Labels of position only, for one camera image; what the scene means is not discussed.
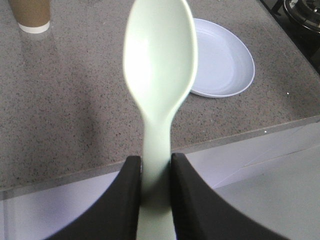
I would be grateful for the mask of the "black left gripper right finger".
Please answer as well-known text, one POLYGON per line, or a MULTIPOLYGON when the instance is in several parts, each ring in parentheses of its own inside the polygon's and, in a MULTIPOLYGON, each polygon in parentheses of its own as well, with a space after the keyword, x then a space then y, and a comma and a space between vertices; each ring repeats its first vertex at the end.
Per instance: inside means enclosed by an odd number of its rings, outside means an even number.
POLYGON ((170 161, 170 200, 179 240, 283 240, 238 211, 200 177, 183 153, 170 161))

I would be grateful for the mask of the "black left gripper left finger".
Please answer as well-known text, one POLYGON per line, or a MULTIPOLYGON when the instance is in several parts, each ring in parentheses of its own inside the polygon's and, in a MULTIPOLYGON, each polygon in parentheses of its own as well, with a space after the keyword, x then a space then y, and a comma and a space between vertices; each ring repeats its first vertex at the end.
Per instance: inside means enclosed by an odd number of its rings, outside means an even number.
POLYGON ((141 158, 129 156, 99 199, 51 240, 135 240, 141 198, 141 158))

